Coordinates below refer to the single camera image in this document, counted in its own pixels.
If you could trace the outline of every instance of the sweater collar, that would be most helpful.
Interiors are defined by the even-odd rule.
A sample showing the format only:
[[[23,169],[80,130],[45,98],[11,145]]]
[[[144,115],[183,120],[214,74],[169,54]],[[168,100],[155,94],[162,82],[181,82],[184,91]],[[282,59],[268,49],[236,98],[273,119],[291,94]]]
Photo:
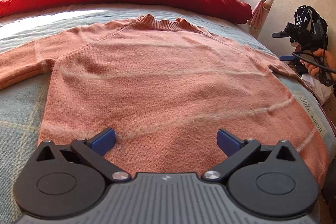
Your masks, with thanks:
[[[139,16],[134,19],[134,22],[144,27],[161,31],[193,31],[197,29],[196,26],[182,18],[177,18],[175,21],[169,21],[167,19],[156,20],[151,14]]]

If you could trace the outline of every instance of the pink sweater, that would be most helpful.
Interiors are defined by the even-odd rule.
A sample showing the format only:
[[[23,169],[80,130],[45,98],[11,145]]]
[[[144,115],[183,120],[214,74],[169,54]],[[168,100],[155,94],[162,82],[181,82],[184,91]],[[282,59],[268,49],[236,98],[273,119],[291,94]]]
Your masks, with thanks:
[[[39,142],[117,134],[106,159],[132,175],[201,174],[226,158],[225,128],[263,144],[288,139],[321,185],[322,138],[272,70],[296,77],[277,58],[186,20],[151,15],[76,27],[0,55],[0,89],[51,72]]]

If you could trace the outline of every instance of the light blue bedsheet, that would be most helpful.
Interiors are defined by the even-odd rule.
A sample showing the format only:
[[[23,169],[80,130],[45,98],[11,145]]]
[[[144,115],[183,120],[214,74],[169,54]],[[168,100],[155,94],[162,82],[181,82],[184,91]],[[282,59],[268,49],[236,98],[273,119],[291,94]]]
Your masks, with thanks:
[[[247,44],[251,48],[273,55],[252,36],[226,20],[170,7],[132,4],[72,5],[1,19],[0,53],[71,27],[135,18],[145,14],[152,14],[158,20],[175,20],[182,17],[194,25],[206,27],[210,32],[235,39],[241,45]],[[297,81],[282,75],[277,77],[290,91],[300,92],[310,103],[325,129],[323,140],[331,160],[335,155],[336,139],[315,97]],[[12,187],[35,149],[49,80],[50,75],[39,75],[0,90],[0,223],[2,224],[11,223],[20,215],[12,196]]]

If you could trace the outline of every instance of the circular cap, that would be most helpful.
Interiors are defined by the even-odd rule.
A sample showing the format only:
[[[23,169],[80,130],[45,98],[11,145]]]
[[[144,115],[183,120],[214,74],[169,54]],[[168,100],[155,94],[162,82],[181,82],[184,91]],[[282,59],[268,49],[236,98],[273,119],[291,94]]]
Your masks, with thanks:
[[[25,214],[39,218],[65,218],[90,209],[104,190],[104,178],[95,169],[44,160],[23,169],[13,193]]]
[[[295,188],[295,181],[281,173],[267,173],[256,180],[260,190],[271,195],[285,195]]]
[[[128,173],[123,171],[114,172],[112,178],[115,180],[126,180],[128,179]]]
[[[70,192],[76,185],[76,179],[67,173],[51,173],[41,177],[37,188],[47,195],[62,195]]]
[[[234,172],[227,188],[242,208],[258,216],[287,218],[307,212],[315,204],[319,188],[308,172],[296,161],[263,162]]]
[[[221,176],[221,173],[214,171],[214,170],[209,170],[204,173],[204,177],[206,179],[218,179]]]

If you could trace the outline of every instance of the sunlight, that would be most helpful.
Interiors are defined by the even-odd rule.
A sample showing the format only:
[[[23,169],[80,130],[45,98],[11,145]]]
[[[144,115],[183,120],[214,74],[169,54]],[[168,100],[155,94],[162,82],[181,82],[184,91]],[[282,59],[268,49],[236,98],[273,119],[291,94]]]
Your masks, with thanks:
[[[35,17],[27,17],[24,19],[17,20],[15,22],[8,23],[1,27],[0,39],[10,37],[18,32],[29,30],[35,27],[48,25],[53,22],[78,17],[82,15],[93,14],[97,12],[103,12],[105,10],[81,10],[81,11],[70,11],[62,12],[54,15],[41,15]]]

